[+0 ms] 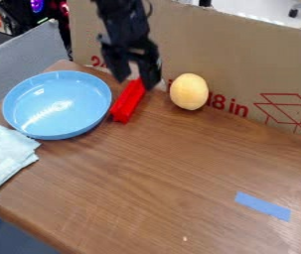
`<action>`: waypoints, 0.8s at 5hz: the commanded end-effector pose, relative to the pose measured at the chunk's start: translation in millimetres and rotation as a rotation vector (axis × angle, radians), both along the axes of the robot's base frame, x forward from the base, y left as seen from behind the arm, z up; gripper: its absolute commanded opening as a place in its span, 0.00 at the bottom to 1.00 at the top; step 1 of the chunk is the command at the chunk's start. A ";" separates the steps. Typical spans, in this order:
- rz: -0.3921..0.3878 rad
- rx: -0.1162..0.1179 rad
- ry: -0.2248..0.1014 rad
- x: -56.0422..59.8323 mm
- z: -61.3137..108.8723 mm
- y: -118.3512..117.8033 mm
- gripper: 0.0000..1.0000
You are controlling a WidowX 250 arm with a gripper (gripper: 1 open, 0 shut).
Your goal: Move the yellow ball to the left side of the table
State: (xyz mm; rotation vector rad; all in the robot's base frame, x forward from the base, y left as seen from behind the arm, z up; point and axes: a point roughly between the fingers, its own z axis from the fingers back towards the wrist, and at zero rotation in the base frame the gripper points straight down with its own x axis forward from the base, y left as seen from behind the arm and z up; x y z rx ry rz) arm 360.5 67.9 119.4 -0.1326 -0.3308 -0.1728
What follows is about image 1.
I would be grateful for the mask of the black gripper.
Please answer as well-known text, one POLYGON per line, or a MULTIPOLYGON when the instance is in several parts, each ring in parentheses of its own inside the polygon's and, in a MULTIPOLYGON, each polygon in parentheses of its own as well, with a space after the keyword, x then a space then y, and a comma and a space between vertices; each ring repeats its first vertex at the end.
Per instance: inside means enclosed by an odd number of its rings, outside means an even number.
POLYGON ((105 66, 117 82, 131 74, 127 54, 142 53, 137 68, 143 86, 151 90, 162 80, 158 47, 148 38, 148 16, 143 0, 93 0, 105 33, 96 36, 105 66))

